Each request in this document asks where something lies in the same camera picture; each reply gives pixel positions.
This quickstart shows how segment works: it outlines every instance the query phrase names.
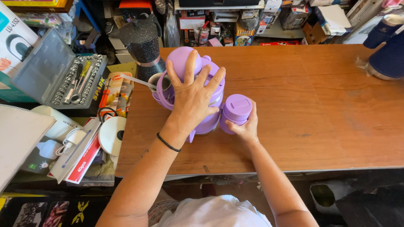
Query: black bracelet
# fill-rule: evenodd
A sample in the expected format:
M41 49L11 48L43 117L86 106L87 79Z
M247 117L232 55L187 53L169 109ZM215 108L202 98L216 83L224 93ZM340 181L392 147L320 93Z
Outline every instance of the black bracelet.
M169 147L169 148L172 149L172 150L175 150L176 152L180 152L180 151L181 151L181 149L177 150L177 149L171 147L166 141L164 141L164 140L160 137L159 134L160 134L160 133L158 132L158 133L157 133L157 138L158 138L159 140L161 140L165 145L167 145L167 147Z

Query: white cable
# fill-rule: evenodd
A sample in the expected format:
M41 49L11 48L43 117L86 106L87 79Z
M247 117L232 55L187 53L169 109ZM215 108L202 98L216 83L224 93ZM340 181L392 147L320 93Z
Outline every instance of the white cable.
M84 131L84 130L83 130L83 127L81 127L80 125L76 125L76 126L66 135L65 139L64 139L63 142L62 142L63 146L61 146L61 147L60 147L58 150L56 150L56 152L55 152L55 154L56 154L57 156L61 156L62 154L66 154L65 151L66 151L67 149L65 149L65 148L70 148L70 147L73 145L71 142L66 141L66 139L67 139L68 137L70 137L71 135L73 135L73 133L75 133L75 132L78 131L78 130Z

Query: forearm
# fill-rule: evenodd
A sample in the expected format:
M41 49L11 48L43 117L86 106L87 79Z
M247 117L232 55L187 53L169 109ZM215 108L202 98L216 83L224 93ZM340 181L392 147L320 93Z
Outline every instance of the forearm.
M168 120L160 136L174 148L180 149L187 135L179 131L176 124ZM156 137L119 183L106 212L117 216L147 214L177 154Z
M259 143L248 145L261 187L274 216L301 210L308 211L285 174Z

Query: black glittery moka pot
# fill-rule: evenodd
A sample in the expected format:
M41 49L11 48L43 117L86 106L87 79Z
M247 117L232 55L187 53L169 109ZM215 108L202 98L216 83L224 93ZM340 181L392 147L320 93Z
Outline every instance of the black glittery moka pot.
M158 37L161 27L156 17L151 14L146 20L133 19L119 29L119 39L137 66L136 77L143 81L166 70L166 63L160 58Z

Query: white straw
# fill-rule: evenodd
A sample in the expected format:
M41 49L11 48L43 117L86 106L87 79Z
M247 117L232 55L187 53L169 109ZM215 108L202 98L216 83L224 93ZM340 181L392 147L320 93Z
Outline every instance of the white straw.
M125 75L125 74L121 74L121 77L124 78L124 79L128 79L128 80L132 80L132 81L138 82L138 83L140 83L140 84L146 85L146 86L148 86L148 87L151 87L151 88L154 88L154 89L157 90L157 87L156 87L155 85L152 85L152 84L149 84L149 83L147 83L147 82L144 82L143 80L139 80L139 79L136 79L136 78L134 78L134 77L131 77L131 76L128 76L128 75Z

